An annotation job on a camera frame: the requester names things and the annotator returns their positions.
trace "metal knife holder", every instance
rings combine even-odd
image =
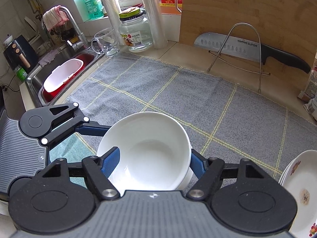
[[[231,30],[229,31],[228,35],[226,36],[224,42],[222,43],[222,45],[221,45],[219,51],[217,52],[217,55],[214,55],[213,53],[211,53],[211,51],[209,51],[209,53],[210,53],[211,55],[215,56],[215,59],[213,60],[213,62],[212,62],[212,64],[210,65],[210,67],[208,68],[207,72],[210,71],[211,67],[212,67],[212,66],[214,65],[214,63],[216,62],[216,60],[217,60],[217,58],[219,57],[219,55],[220,55],[220,53],[221,53],[223,47],[226,45],[226,42],[227,42],[227,40],[228,40],[228,38],[229,38],[231,32],[234,30],[235,27],[240,26],[240,25],[245,25],[245,26],[248,26],[248,27],[252,28],[252,29],[255,31],[255,33],[257,34],[258,38],[259,38],[259,51],[260,51],[260,69],[259,69],[259,72],[254,72],[254,71],[242,69],[242,68],[239,68],[239,67],[237,67],[237,66],[234,66],[234,65],[232,65],[232,64],[230,64],[230,63],[228,63],[228,62],[226,62],[226,61],[223,60],[222,58],[220,58],[220,59],[221,59],[222,61],[224,61],[225,63],[229,64],[230,66],[233,66],[233,67],[235,67],[235,68],[237,68],[237,69],[240,69],[240,70],[243,70],[243,71],[246,71],[246,72],[251,72],[251,73],[257,73],[257,74],[259,74],[259,88],[258,88],[258,92],[261,93],[261,77],[262,77],[262,74],[263,74],[263,75],[267,75],[267,76],[269,76],[270,74],[262,73],[262,54],[261,54],[261,38],[260,38],[260,34],[259,34],[259,32],[258,32],[252,25],[250,25],[250,24],[248,24],[248,23],[240,22],[240,23],[235,24],[235,25],[231,28]]]

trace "kitchen counter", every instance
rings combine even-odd
[[[121,48],[121,51],[127,52],[127,47]],[[183,45],[172,41],[168,42],[167,48],[157,50],[154,47],[151,47],[145,50],[144,52],[138,53],[138,55],[159,59],[170,64],[180,65],[186,68],[204,72],[209,68],[211,62],[214,59],[212,55],[208,54],[207,50],[188,45]],[[258,67],[255,67],[252,64],[248,65],[245,62],[239,61],[235,58],[231,58],[225,55],[222,55],[222,58],[237,67],[241,67],[243,64],[243,68],[258,71]],[[70,93],[72,93],[75,90],[75,88],[78,85],[80,85],[105,60],[108,60],[108,58],[103,57],[95,65],[93,65],[85,74],[83,74],[57,101],[57,104],[62,103],[66,99],[66,97]],[[238,83],[239,85],[249,88],[253,91],[258,90],[258,74],[253,74],[236,69],[222,62],[221,60],[217,60],[215,62],[210,73],[216,76],[221,76],[228,81]],[[35,108],[25,83],[22,83],[20,85],[20,90],[25,109],[29,110]],[[262,75],[261,94],[263,96],[273,100],[274,102],[277,102],[280,105],[288,107],[291,111],[304,117],[308,121],[315,122],[312,116],[308,114],[304,109],[304,102],[297,98],[299,92],[300,91],[298,89],[287,85],[287,83],[284,83],[275,76]]]

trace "dish cloth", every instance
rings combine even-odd
[[[65,21],[68,20],[66,14],[59,10],[60,7],[60,5],[55,6],[44,13],[43,20],[48,31],[55,27],[64,25]]]
[[[43,67],[44,65],[53,61],[55,56],[61,51],[60,48],[49,51],[44,57],[39,61],[39,64]]]

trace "dish soap bottle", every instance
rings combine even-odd
[[[102,8],[97,0],[83,0],[90,19],[103,17]]]

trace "white bowl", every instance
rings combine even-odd
[[[109,180],[121,196],[125,190],[175,190],[191,179],[191,144],[184,128],[156,112],[129,115],[104,135],[97,156],[120,149],[120,162]]]
[[[297,202],[297,214],[290,233],[297,238],[312,237],[317,219],[317,151],[301,153],[289,167],[283,187]]]

